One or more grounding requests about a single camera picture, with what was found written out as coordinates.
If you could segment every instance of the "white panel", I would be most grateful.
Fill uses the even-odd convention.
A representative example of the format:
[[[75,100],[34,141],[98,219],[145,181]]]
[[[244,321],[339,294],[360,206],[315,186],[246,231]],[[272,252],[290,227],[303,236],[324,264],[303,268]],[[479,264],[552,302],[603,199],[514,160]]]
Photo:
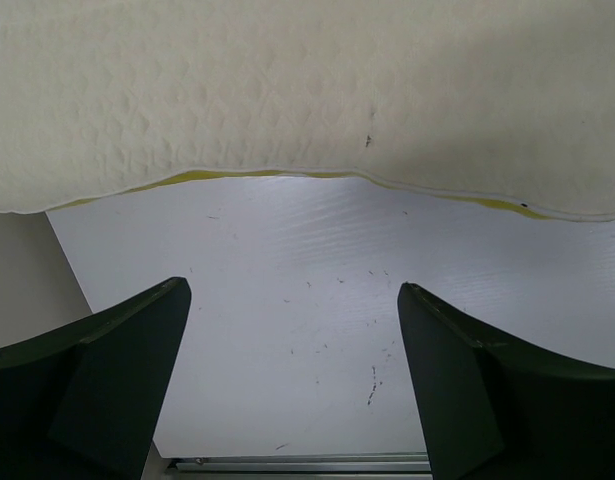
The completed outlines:
[[[615,222],[289,177],[158,188],[50,220],[95,311],[171,275],[190,281],[155,437],[166,457],[423,450],[396,311],[404,281],[615,366]]]

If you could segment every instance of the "gray wall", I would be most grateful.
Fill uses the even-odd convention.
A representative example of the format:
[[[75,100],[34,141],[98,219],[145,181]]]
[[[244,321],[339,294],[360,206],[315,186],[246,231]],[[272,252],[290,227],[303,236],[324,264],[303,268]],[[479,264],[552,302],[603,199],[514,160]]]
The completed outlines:
[[[0,214],[0,347],[91,313],[45,214]]]

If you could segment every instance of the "black speck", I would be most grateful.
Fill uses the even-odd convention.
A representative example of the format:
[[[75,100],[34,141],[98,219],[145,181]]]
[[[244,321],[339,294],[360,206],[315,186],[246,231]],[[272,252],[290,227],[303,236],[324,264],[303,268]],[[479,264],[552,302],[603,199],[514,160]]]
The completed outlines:
[[[373,372],[373,377],[374,377],[374,385],[371,387],[371,392],[369,393],[369,398],[367,399],[367,405],[371,405],[372,399],[374,398],[374,395],[376,394],[376,366],[372,365],[371,366],[371,371]]]

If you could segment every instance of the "quilted fabric texture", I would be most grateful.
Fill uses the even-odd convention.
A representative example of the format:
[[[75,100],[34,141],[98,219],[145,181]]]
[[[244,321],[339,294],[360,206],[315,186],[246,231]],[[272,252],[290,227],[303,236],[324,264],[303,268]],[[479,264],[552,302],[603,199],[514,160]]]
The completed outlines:
[[[0,0],[0,211],[193,170],[615,218],[615,0]]]

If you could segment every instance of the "mattress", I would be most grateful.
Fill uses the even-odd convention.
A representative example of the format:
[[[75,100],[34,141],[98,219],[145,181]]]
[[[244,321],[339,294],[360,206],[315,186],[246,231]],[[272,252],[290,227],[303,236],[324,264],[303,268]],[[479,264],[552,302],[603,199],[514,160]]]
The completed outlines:
[[[0,212],[277,173],[615,218],[615,0],[0,0]]]

